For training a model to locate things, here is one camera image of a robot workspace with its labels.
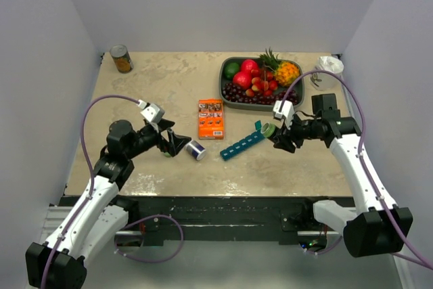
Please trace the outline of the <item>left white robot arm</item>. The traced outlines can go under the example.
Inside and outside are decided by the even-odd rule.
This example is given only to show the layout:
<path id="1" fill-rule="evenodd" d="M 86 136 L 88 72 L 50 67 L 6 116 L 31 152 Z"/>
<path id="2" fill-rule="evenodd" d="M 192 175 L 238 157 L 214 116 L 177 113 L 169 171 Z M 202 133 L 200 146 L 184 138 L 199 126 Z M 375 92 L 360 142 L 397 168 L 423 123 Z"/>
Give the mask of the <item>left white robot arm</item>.
<path id="1" fill-rule="evenodd" d="M 133 172 L 133 159 L 156 147 L 176 156 L 190 141 L 171 129 L 173 121 L 146 123 L 136 131 L 127 120 L 109 127 L 106 145 L 91 170 L 91 178 L 72 210 L 41 244 L 33 242 L 25 254 L 28 283 L 35 288 L 81 288 L 87 265 L 97 250 L 121 228 L 134 229 L 140 213 L 111 202 Z"/>

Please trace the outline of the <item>teal weekly pill organizer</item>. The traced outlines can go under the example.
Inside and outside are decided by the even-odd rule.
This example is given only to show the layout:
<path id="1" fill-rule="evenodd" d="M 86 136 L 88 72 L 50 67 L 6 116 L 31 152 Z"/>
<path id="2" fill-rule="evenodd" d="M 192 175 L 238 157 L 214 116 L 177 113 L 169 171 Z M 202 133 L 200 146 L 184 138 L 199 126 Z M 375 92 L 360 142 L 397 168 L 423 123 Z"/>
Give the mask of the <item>teal weekly pill organizer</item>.
<path id="1" fill-rule="evenodd" d="M 265 137 L 260 132 L 262 128 L 262 123 L 260 120 L 256 121 L 254 123 L 255 131 L 245 138 L 237 141 L 233 145 L 225 148 L 224 150 L 220 151 L 220 157 L 224 161 L 231 160 L 235 156 L 241 154 L 242 152 L 245 152 L 246 150 L 250 149 L 252 146 L 255 146 L 259 142 L 265 139 Z"/>

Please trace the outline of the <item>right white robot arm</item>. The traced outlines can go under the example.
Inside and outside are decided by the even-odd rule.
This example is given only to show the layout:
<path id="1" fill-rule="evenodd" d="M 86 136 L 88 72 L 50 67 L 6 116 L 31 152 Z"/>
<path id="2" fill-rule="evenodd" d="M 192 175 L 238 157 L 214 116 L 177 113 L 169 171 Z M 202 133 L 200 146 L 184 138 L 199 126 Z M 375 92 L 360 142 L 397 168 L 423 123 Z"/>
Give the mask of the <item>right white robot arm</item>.
<path id="1" fill-rule="evenodd" d="M 290 153 L 306 140 L 323 141 L 344 173 L 355 210 L 330 199 L 319 200 L 302 212 L 302 224 L 310 230 L 323 224 L 329 226 L 342 236 L 353 257 L 400 252 L 404 245 L 402 238 L 413 222 L 411 211 L 399 207 L 385 190 L 365 147 L 359 143 L 361 129 L 354 118 L 341 115 L 336 96 L 314 95 L 312 105 L 312 117 L 302 120 L 291 102 L 275 102 L 273 117 L 282 125 L 266 124 L 262 133 L 273 142 L 274 148 Z"/>

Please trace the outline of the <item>green pill bottle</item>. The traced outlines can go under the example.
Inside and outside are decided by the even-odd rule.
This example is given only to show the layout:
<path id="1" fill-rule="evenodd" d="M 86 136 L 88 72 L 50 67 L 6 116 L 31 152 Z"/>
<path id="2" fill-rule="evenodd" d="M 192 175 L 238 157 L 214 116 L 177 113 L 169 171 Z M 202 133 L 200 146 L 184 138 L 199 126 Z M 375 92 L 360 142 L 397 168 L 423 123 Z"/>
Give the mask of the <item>green pill bottle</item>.
<path id="1" fill-rule="evenodd" d="M 272 138 L 274 134 L 278 131 L 278 128 L 273 123 L 265 123 L 260 130 L 260 133 L 265 138 Z"/>

